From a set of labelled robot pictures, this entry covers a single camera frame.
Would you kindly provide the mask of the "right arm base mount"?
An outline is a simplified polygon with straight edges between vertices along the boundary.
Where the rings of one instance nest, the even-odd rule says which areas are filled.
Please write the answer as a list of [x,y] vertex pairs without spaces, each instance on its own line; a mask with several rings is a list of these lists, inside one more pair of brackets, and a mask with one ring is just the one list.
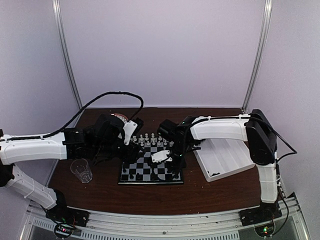
[[272,211],[262,207],[247,208],[239,212],[242,226],[254,226],[255,233],[262,238],[271,237],[275,233],[275,219],[282,215],[279,209]]

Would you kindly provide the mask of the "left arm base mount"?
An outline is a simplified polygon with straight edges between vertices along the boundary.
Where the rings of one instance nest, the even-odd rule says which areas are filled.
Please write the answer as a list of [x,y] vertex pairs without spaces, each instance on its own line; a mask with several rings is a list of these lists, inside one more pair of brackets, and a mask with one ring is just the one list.
[[66,211],[57,212],[43,208],[45,217],[54,223],[53,233],[58,239],[65,240],[72,235],[79,236],[81,228],[87,226],[90,213],[85,210],[67,208]]

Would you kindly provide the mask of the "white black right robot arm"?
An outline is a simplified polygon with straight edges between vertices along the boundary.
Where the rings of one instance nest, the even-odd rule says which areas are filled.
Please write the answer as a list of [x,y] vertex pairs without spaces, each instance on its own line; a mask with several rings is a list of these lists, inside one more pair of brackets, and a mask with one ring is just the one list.
[[283,137],[260,109],[234,116],[187,116],[179,124],[166,119],[157,133],[173,145],[153,153],[151,161],[171,164],[174,175],[183,168],[189,152],[195,154],[207,182],[257,167],[260,205],[243,213],[261,221],[276,216],[281,175],[277,140]]

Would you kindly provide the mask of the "black white chessboard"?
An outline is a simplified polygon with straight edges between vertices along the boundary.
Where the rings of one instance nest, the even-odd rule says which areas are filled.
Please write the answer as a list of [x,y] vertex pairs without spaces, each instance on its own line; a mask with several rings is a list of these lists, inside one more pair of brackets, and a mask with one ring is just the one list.
[[[137,141],[131,138],[131,141],[141,146],[140,136],[136,136]],[[147,146],[147,141],[144,140],[144,154],[135,163],[122,163],[120,167],[118,184],[119,185],[175,185],[183,184],[184,177],[181,171],[178,178],[172,179],[172,174],[168,172],[167,162],[153,163],[151,154],[157,153],[162,150],[170,150],[174,145],[173,141],[168,142],[161,136],[156,136],[156,145],[152,146],[151,135],[148,135],[150,146]],[[140,180],[136,180],[136,174],[141,175]],[[133,174],[134,178],[129,179],[129,175]],[[151,174],[156,174],[156,180],[151,180]]]

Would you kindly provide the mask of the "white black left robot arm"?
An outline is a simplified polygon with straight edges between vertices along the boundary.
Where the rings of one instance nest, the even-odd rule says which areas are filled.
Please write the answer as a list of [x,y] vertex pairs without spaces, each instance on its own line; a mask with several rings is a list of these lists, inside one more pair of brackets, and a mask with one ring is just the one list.
[[141,147],[131,138],[144,125],[140,118],[127,119],[121,114],[102,114],[94,125],[64,128],[46,135],[0,135],[0,185],[11,188],[25,198],[41,205],[49,217],[69,221],[74,213],[67,206],[65,196],[29,177],[17,162],[34,160],[94,160],[99,157],[121,159],[134,163]]

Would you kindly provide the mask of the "white plastic tray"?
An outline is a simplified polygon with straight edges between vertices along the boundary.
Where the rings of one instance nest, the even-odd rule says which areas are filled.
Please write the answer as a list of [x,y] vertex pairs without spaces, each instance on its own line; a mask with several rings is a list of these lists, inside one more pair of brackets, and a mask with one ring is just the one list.
[[255,166],[245,142],[234,139],[206,139],[194,155],[207,182],[217,181]]

